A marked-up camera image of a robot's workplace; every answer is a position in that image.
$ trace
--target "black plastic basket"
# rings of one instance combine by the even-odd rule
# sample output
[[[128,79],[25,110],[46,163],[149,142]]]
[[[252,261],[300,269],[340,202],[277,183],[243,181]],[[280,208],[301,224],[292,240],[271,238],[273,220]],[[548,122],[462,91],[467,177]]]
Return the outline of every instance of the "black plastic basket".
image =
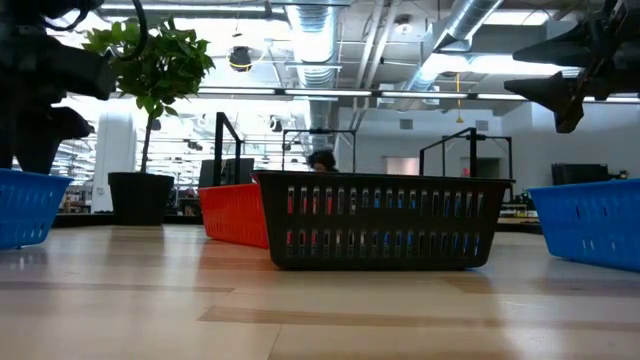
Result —
[[[509,180],[256,172],[271,259],[290,270],[484,265]]]

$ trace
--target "red plastic basket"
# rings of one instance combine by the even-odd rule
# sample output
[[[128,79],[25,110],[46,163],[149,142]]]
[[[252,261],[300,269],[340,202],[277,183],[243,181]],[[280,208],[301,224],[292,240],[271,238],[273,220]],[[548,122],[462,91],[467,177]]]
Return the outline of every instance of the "red plastic basket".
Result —
[[[268,248],[260,185],[199,190],[207,236],[234,244]]]

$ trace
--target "potted plant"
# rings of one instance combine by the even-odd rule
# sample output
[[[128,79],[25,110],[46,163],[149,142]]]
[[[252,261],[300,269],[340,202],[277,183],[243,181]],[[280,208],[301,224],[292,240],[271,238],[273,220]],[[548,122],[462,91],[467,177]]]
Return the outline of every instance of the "potted plant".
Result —
[[[137,45],[139,33],[135,23],[116,22],[109,30],[89,31],[89,42],[84,48],[101,54],[114,48],[131,52]],[[178,116],[171,107],[176,99],[197,95],[202,79],[209,69],[215,68],[206,54],[208,43],[198,39],[195,30],[177,29],[170,18],[149,29],[145,50],[137,59],[113,58],[121,96],[133,95],[138,108],[147,112],[140,172],[109,174],[117,224],[162,224],[174,179],[147,173],[149,137],[162,114]]]

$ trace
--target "blue plastic basket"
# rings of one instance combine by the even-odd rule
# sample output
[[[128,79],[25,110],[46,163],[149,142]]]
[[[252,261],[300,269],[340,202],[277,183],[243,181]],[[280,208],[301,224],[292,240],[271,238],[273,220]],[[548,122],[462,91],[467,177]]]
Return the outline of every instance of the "blue plastic basket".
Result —
[[[0,249],[42,243],[71,179],[0,169]]]
[[[640,180],[530,192],[551,255],[640,271]]]

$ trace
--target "black metal frame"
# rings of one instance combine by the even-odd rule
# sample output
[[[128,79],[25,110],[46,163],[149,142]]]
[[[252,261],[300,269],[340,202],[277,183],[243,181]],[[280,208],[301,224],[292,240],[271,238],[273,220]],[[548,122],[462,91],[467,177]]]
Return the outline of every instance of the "black metal frame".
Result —
[[[453,135],[443,136],[442,140],[437,141],[427,147],[420,149],[420,176],[424,176],[424,153],[425,151],[434,148],[438,145],[442,146],[442,176],[446,176],[447,169],[447,160],[446,160],[446,148],[445,143],[452,139],[466,139],[469,140],[469,172],[471,177],[478,176],[478,141],[484,141],[486,139],[502,139],[506,140],[508,144],[508,160],[509,160],[509,179],[513,179],[513,156],[511,154],[512,150],[512,139],[511,136],[487,136],[478,134],[478,130],[474,127],[466,128],[462,131],[459,131]],[[509,188],[509,200],[513,201],[513,186]]]
[[[224,128],[229,130],[231,136],[236,141],[236,158],[235,158],[235,172],[233,182],[235,184],[240,183],[240,153],[242,152],[243,140],[240,139],[236,130],[233,128],[227,115],[223,112],[216,113],[216,137],[213,146],[213,186],[220,186],[222,182],[222,140],[224,137]]]
[[[353,173],[356,172],[356,131],[355,130],[325,130],[325,129],[310,129],[310,130],[297,130],[286,129],[282,131],[282,171],[284,171],[284,156],[286,155],[287,134],[309,134],[309,135],[327,135],[327,134],[351,134],[353,138]]]

